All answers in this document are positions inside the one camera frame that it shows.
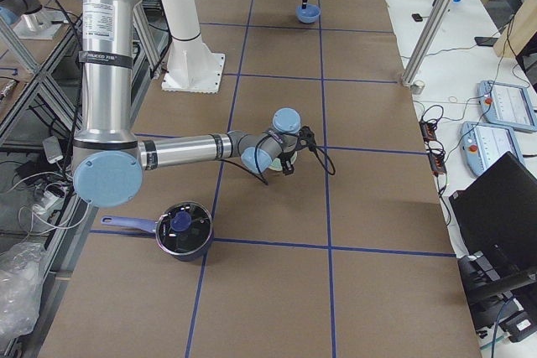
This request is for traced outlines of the green bowl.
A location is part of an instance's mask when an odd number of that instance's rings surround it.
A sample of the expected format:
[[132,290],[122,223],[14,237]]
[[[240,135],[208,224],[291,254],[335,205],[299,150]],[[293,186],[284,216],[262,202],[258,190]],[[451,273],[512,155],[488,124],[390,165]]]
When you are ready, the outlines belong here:
[[[294,152],[294,154],[291,156],[291,163],[294,164],[295,160],[297,159],[298,153]],[[279,158],[276,158],[268,167],[269,169],[276,171],[276,172],[282,172],[282,165]]]

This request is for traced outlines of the blue bowl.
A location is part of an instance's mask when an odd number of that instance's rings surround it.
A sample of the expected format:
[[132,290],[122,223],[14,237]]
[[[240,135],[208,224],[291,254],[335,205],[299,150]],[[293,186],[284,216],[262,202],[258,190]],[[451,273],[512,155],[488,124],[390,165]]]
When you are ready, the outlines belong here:
[[295,9],[295,16],[301,23],[316,23],[321,15],[321,9],[313,4],[307,3],[304,7],[299,5]]

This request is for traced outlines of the small black square device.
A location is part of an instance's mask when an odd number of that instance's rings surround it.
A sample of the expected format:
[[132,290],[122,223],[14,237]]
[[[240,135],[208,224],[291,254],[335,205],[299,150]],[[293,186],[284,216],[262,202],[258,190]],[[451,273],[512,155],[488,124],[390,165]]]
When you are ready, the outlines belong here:
[[422,22],[423,21],[423,17],[418,13],[413,13],[411,15],[411,17],[415,22]]

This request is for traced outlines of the blue saucepan with lid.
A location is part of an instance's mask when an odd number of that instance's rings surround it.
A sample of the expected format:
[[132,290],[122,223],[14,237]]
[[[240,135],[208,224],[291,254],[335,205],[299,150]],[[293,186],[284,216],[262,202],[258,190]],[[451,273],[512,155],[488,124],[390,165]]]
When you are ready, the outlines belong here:
[[104,215],[101,223],[151,233],[162,251],[182,262],[206,255],[214,240],[211,213],[194,201],[170,206],[156,221]]

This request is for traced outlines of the black orange power strip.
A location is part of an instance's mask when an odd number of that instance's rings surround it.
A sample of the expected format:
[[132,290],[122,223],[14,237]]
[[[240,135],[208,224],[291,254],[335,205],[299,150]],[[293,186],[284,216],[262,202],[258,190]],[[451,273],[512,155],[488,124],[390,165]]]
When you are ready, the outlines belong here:
[[447,174],[445,156],[446,150],[435,134],[436,125],[433,122],[420,120],[420,132],[426,148],[430,168],[435,177]]

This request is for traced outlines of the lower blue teach pendant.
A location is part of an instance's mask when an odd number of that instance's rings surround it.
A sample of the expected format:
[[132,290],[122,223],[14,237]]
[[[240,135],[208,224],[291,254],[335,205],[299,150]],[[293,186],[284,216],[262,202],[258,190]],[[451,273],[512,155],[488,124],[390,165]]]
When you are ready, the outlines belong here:
[[524,164],[524,157],[514,130],[504,125],[462,123],[461,149],[467,165],[476,176],[483,174],[507,152]]

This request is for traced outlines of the blue teach pendant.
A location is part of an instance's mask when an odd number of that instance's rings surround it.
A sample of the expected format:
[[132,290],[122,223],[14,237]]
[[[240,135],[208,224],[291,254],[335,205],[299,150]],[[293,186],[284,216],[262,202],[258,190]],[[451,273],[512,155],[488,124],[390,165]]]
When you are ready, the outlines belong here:
[[483,80],[477,87],[477,98],[488,122],[536,132],[536,115],[524,87]]
[[507,152],[524,164],[524,157],[514,130],[504,125],[462,123],[461,149],[467,165],[476,176],[483,174]]

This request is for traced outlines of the black laptop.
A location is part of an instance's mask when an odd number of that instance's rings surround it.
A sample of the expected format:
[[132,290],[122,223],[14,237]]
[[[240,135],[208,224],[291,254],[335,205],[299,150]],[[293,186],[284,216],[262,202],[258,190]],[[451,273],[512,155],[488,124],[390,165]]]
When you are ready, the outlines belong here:
[[510,152],[449,198],[467,250],[536,264],[536,178]]

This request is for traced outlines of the upper blue teach pendant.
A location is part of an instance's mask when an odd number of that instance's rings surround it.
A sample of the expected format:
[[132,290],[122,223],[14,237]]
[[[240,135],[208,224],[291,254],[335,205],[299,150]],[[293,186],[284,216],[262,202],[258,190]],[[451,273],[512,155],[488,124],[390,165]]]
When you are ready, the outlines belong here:
[[536,132],[536,115],[524,87],[483,80],[477,87],[477,98],[488,122]]

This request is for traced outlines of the clear plastic bag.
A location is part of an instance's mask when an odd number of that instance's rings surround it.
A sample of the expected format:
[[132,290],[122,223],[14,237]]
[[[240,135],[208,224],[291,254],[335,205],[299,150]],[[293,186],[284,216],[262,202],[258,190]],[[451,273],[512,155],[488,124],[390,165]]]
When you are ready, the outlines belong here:
[[1,343],[33,331],[43,290],[44,246],[20,242],[1,254]]

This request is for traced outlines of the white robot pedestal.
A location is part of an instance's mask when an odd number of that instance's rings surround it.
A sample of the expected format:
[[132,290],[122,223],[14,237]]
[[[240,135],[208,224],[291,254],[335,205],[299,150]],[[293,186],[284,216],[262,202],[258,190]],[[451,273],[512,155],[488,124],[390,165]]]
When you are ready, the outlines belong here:
[[162,82],[165,91],[217,93],[225,55],[213,53],[201,36],[195,0],[161,0],[172,43]]

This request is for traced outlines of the aluminium frame post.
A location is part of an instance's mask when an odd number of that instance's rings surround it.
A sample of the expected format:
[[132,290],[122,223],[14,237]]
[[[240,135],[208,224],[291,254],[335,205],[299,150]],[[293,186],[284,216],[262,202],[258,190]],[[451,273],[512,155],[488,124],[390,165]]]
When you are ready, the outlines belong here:
[[430,12],[430,16],[425,23],[404,73],[401,76],[402,85],[409,87],[412,95],[420,95],[425,88],[425,83],[421,80],[417,80],[416,76],[452,1],[453,0],[436,0],[435,6]]

